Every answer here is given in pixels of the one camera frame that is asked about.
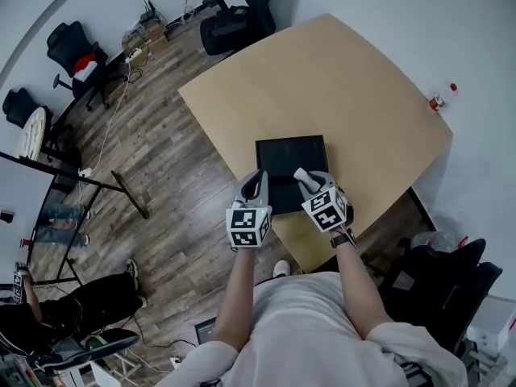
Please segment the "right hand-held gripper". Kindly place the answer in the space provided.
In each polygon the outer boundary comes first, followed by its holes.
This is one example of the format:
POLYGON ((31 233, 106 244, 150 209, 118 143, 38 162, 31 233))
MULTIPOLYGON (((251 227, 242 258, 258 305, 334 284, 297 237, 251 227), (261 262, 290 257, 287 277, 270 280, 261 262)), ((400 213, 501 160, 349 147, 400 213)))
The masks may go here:
POLYGON ((293 177, 308 194, 315 194, 302 203, 302 208, 322 233, 352 224, 353 207, 335 185, 332 175, 323 171, 307 172, 303 168, 298 168, 293 177))

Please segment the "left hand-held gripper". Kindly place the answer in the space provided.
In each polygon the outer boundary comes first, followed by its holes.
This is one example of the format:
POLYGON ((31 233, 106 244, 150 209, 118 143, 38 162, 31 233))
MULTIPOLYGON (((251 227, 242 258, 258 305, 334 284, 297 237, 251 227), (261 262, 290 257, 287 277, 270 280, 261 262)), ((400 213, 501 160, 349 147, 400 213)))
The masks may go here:
POLYGON ((231 206, 226 209, 230 245, 236 249, 259 248, 272 226, 268 173, 265 170, 249 173, 240 182, 239 195, 234 196, 231 206))

